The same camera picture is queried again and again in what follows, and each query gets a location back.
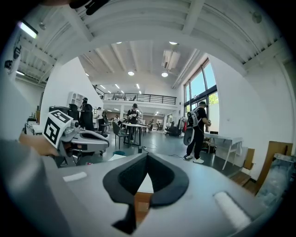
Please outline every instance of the gray surface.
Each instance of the gray surface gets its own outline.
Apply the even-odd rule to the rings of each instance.
[[[58,169],[62,176],[79,172],[87,173],[86,178],[68,182],[67,186],[73,192],[73,198],[77,198],[87,209],[93,221],[97,223],[96,228],[102,228],[105,236],[126,236],[115,228],[109,227],[115,220],[124,216],[127,206],[111,201],[103,188],[102,179],[109,170],[137,156],[90,166]],[[193,165],[170,156],[159,155],[159,157],[184,170],[190,180],[189,186],[186,193],[173,205],[151,208],[133,236],[229,236],[234,234],[236,230],[213,198],[214,194],[221,191],[227,192],[251,219],[256,219],[263,212],[262,206],[247,190],[216,170],[202,165]]]
[[[99,163],[108,161],[112,156],[113,152],[119,150],[119,139],[117,137],[117,145],[115,146],[115,134],[112,131],[112,127],[110,129],[110,135],[107,138],[110,142],[110,146],[107,148],[106,152],[103,156],[93,156],[93,157],[85,157],[82,158],[79,162],[81,165],[85,165],[85,163]],[[136,142],[139,141],[139,134],[136,134]],[[125,152],[126,156],[130,156],[133,154],[138,153],[137,146],[129,146],[123,143],[123,137],[120,139],[120,150]],[[153,131],[151,133],[146,133],[144,136],[141,136],[141,145],[147,147],[148,152],[154,152],[164,155],[178,155],[183,157],[186,154],[187,146],[183,144],[182,137],[172,137],[168,135],[164,135],[163,131]],[[203,165],[213,167],[214,169],[218,170],[225,176],[231,177],[232,175],[236,174],[240,167],[236,165],[232,165],[232,163],[227,162],[225,169],[222,170],[225,160],[215,156],[214,154],[208,154],[205,152],[200,153],[201,158],[204,160]],[[189,160],[192,165],[199,165]]]

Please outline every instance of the balcony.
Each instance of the balcony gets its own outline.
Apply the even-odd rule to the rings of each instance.
[[[140,101],[170,105],[176,104],[176,97],[155,94],[105,93],[104,100]]]

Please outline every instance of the ceiling light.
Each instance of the ceiling light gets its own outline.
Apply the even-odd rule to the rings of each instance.
[[[17,71],[17,74],[24,76],[24,73]]]
[[[30,26],[28,23],[19,22],[18,26],[27,34],[29,34],[34,39],[36,38],[38,31],[36,31],[32,26]]]

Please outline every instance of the floor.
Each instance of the floor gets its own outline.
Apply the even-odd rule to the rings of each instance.
[[[119,150],[118,146],[118,137],[117,137],[117,145],[115,146],[115,134],[112,131],[112,127],[110,129],[110,135],[108,136],[108,140],[110,142],[109,148],[102,156],[92,156],[91,158],[87,157],[86,159],[80,160],[80,165],[85,165],[87,162],[90,163],[99,163],[99,162],[106,162],[112,156],[113,152]],[[139,142],[139,134],[136,134],[137,143]],[[183,144],[182,137],[172,137],[168,135],[164,135],[163,131],[156,131],[153,130],[151,133],[141,134],[141,145],[145,146],[148,152],[160,153],[169,156],[175,157],[183,157],[186,154],[186,148]],[[137,146],[128,146],[127,144],[123,144],[123,137],[121,138],[120,150],[125,152],[125,156],[130,156],[133,154],[138,153]],[[231,163],[227,162],[225,169],[222,170],[224,165],[224,160],[215,156],[214,154],[208,154],[206,152],[201,152],[201,158],[204,160],[203,165],[213,167],[214,169],[218,170],[225,176],[231,177],[239,172],[240,167],[236,165],[232,165]]]

